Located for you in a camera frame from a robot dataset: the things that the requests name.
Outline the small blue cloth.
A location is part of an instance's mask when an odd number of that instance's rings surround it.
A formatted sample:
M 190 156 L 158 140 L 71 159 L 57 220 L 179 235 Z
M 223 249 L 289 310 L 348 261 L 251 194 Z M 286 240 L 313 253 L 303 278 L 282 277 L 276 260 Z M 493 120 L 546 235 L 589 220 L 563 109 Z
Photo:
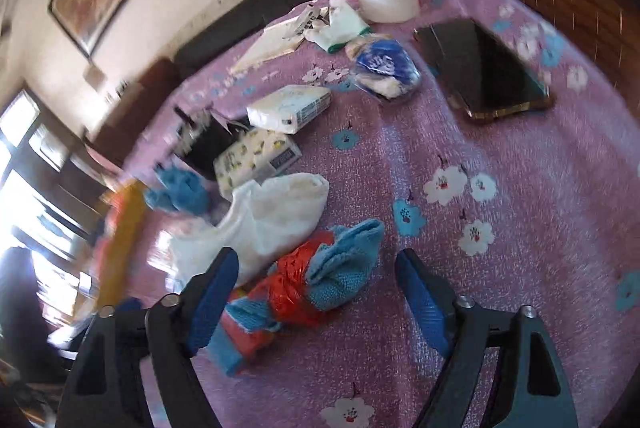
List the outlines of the small blue cloth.
M 203 216 L 209 212 L 212 199 L 198 174 L 160 164 L 155 166 L 154 173 L 160 186 L 144 191 L 145 204 L 151 209 L 193 216 Z

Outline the white towel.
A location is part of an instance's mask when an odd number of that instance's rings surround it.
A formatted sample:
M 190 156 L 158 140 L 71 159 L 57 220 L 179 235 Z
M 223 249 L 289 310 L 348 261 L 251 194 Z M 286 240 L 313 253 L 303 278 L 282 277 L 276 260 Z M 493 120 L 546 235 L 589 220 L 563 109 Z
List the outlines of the white towel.
M 177 285 L 186 286 L 205 272 L 225 247 L 238 255 L 236 284 L 254 280 L 314 233 L 329 191 L 329 181 L 307 173 L 243 183 L 233 190 L 231 206 L 218 225 L 196 219 L 188 232 L 171 239 Z

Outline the blue cloth with red bag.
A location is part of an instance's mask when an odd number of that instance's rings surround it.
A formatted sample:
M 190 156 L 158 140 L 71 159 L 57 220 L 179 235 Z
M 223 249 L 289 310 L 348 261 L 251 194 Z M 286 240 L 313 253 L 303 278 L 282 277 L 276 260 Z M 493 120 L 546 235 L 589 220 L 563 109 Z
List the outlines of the blue cloth with red bag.
M 235 289 L 207 346 L 209 359 L 235 375 L 281 330 L 328 322 L 367 284 L 384 232 L 378 219 L 319 230 L 276 260 L 257 283 Z

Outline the lemon print tissue pack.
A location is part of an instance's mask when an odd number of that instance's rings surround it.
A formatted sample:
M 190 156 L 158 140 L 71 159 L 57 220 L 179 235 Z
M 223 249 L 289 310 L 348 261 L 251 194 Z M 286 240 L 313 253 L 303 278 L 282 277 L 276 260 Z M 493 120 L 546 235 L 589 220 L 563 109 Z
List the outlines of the lemon print tissue pack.
M 231 201 L 233 190 L 245 182 L 263 183 L 283 173 L 301 157 L 302 152 L 290 136 L 254 128 L 215 159 L 219 193 Z

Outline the white tissue pack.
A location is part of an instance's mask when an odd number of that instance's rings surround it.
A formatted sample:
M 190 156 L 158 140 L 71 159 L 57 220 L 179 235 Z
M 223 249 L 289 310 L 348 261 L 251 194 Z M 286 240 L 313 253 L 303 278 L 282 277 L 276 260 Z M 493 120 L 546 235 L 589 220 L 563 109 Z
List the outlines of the white tissue pack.
M 331 104 L 332 92 L 320 86 L 288 85 L 246 108 L 250 125 L 295 135 Z

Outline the yellow edged cardboard tray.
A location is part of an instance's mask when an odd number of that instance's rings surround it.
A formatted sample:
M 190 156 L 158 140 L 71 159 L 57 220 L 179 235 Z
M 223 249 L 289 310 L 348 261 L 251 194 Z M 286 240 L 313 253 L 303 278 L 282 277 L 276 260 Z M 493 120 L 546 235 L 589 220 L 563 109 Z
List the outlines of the yellow edged cardboard tray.
M 96 309 L 117 306 L 126 296 L 132 251 L 145 219 L 144 191 L 140 180 L 130 180 L 110 197 L 104 232 L 93 251 L 96 260 Z

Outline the purple floral tablecloth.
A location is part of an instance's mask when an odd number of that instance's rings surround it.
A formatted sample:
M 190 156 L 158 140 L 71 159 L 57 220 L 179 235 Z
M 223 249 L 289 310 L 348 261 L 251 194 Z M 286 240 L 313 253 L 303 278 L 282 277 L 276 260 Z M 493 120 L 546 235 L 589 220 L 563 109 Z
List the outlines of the purple floral tablecloth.
M 552 109 L 470 123 L 425 76 L 401 103 L 352 87 L 348 59 L 303 44 L 235 75 L 236 46 L 184 81 L 141 134 L 126 178 L 155 181 L 177 110 L 243 114 L 289 84 L 329 86 L 326 112 L 295 138 L 295 169 L 330 193 L 322 226 L 385 226 L 367 286 L 314 330 L 276 338 L 228 376 L 200 354 L 207 398 L 226 427 L 408 427 L 438 374 L 395 282 L 406 247 L 488 308 L 530 304 L 570 382 L 578 422 L 595 427 L 639 363 L 639 126 L 602 73 L 517 0 L 422 0 L 417 26 L 470 17 L 550 86 Z

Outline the black smartphone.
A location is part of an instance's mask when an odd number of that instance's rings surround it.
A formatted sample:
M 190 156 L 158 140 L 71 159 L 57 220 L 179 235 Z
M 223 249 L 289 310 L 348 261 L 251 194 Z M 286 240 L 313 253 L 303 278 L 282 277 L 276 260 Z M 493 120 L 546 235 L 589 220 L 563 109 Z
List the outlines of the black smartphone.
M 473 19 L 413 31 L 424 62 L 475 123 L 552 107 L 550 89 L 499 37 Z

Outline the blue white tissue bag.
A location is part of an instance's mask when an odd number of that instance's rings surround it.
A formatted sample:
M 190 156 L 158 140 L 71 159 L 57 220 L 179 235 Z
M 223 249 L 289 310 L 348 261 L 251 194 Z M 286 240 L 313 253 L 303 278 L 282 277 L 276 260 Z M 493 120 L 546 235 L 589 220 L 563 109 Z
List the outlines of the blue white tissue bag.
M 345 47 L 354 84 L 384 103 L 406 99 L 421 85 L 422 76 L 408 52 L 394 37 L 366 34 Z

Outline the white paper booklet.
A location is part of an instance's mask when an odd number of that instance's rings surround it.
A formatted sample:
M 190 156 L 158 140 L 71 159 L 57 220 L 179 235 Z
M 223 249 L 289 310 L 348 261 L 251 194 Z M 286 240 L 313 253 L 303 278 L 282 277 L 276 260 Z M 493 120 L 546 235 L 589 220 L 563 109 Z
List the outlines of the white paper booklet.
M 329 24 L 329 9 L 306 8 L 299 16 L 269 25 L 256 42 L 231 66 L 229 73 L 240 74 L 266 61 L 292 54 L 305 40 L 305 32 Z

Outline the white work glove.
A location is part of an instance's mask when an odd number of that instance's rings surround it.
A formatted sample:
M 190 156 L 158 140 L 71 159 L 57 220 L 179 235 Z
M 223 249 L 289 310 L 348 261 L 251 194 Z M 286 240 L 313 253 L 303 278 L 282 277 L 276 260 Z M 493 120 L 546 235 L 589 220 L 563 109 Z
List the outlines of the white work glove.
M 344 48 L 349 42 L 371 31 L 356 9 L 346 0 L 330 0 L 326 7 L 312 6 L 304 29 L 305 40 L 329 54 Z

